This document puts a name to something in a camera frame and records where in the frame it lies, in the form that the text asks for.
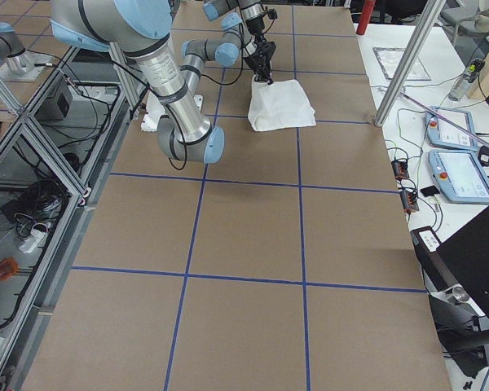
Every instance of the red cylinder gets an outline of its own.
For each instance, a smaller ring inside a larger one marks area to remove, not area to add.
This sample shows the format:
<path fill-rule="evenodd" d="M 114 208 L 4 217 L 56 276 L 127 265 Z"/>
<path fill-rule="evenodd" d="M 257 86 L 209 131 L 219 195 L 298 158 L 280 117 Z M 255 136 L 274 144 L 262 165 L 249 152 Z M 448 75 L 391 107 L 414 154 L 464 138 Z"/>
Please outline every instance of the red cylinder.
<path fill-rule="evenodd" d="M 362 15 L 360 16 L 359 26 L 357 26 L 357 34 L 364 35 L 369 21 L 372 18 L 373 8 L 375 8 L 376 0 L 365 0 L 362 7 Z"/>

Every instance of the office chair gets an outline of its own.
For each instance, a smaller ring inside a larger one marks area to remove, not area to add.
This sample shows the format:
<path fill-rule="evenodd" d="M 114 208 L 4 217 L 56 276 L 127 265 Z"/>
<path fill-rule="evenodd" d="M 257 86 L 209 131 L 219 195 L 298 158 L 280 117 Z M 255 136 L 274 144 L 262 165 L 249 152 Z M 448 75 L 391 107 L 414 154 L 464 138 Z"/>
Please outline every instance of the office chair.
<path fill-rule="evenodd" d="M 465 7 L 440 12 L 440 17 L 446 22 L 443 28 L 453 36 L 453 46 L 459 35 L 472 38 L 489 36 L 489 0 L 465 0 L 465 3 Z"/>

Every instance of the computer monitor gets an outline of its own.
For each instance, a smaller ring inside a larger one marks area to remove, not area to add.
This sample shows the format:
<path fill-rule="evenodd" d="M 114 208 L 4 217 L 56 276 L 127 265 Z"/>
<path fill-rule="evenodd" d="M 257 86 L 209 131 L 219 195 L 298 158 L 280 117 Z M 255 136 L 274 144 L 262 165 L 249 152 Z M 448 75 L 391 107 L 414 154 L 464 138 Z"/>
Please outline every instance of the computer monitor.
<path fill-rule="evenodd" d="M 489 206 L 440 244 L 437 252 L 489 318 Z"/>

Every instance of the white desk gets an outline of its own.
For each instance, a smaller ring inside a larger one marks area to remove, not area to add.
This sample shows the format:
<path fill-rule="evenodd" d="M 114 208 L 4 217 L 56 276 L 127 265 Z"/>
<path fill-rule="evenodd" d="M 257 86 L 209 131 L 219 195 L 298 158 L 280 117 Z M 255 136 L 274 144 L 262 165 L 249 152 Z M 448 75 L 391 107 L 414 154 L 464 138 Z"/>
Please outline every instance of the white desk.
<path fill-rule="evenodd" d="M 406 47 L 413 29 L 413 26 L 370 24 L 366 34 L 358 37 L 370 86 L 389 85 L 389 81 L 385 79 L 377 58 L 374 55 L 373 47 Z M 460 75 L 464 70 L 464 65 L 441 28 L 432 29 L 424 48 L 419 54 L 419 58 L 432 80 L 407 81 L 405 83 L 406 86 L 438 84 Z M 452 102 L 449 99 L 444 99 L 455 80 L 456 79 L 448 81 L 440 86 L 427 86 L 421 88 L 410 87 L 406 89 L 406 93 L 428 106 L 439 106 L 440 103 L 442 103 L 442 106 L 445 108 L 458 108 L 460 106 L 478 102 L 467 98 L 463 98 L 460 102 Z M 379 90 L 379 88 L 372 88 L 372 95 L 377 106 L 382 101 L 383 94 L 383 91 Z M 400 108 L 408 108 L 418 112 L 421 111 L 419 107 L 407 99 L 402 97 L 398 98 L 383 126 L 384 136 L 387 140 L 395 142 L 398 147 L 405 149 L 409 153 L 409 156 L 417 156 L 420 153 L 418 148 L 399 137 L 397 111 Z M 477 133 L 489 133 L 489 106 L 486 103 L 480 103 L 475 106 L 464 108 L 464 110 L 471 112 Z M 400 113 L 400 125 L 403 137 L 418 145 L 422 144 L 425 132 L 425 114 L 403 111 Z M 427 139 L 423 148 L 425 154 L 433 149 L 428 144 Z M 391 158 L 393 158 L 393 154 L 394 151 L 390 151 Z M 409 161 L 408 170 L 415 182 L 418 176 L 419 181 L 417 186 L 419 189 L 434 184 L 434 180 L 431 177 L 427 166 L 426 155 L 421 158 L 420 166 L 418 159 L 411 159 Z M 450 204 L 442 195 L 437 195 L 437 199 L 440 202 L 444 214 L 443 224 L 438 230 L 438 236 L 442 240 L 445 240 L 454 234 L 466 222 L 471 220 L 485 208 L 485 205 Z M 419 207 L 421 208 L 421 211 L 412 213 L 409 219 L 410 230 L 421 226 L 432 225 L 434 222 L 433 211 L 426 205 L 423 205 L 422 202 L 419 203 Z M 468 379 L 461 373 L 460 369 L 452 360 L 447 360 L 446 365 L 450 372 L 453 389 L 461 389 Z M 486 370 L 480 371 L 478 378 L 474 381 L 472 389 L 479 389 L 485 371 Z M 489 381 L 485 391 L 489 391 Z"/>

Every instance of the blue and white control panel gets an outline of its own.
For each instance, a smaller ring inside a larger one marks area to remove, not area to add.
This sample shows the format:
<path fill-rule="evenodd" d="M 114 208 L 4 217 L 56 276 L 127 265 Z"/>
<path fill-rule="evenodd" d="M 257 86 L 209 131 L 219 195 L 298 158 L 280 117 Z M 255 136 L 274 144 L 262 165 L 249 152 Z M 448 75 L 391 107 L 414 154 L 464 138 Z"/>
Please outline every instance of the blue and white control panel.
<path fill-rule="evenodd" d="M 456 110 L 454 108 L 432 107 L 438 114 L 446 117 L 449 121 L 462 126 L 472 134 L 475 134 L 473 118 L 470 112 Z M 427 137 L 431 145 L 449 149 L 465 149 L 468 151 L 477 151 L 477 143 L 467 134 L 458 130 L 455 126 L 448 124 L 433 114 L 426 116 Z"/>
<path fill-rule="evenodd" d="M 449 202 L 489 204 L 489 179 L 471 151 L 431 151 L 429 166 Z"/>

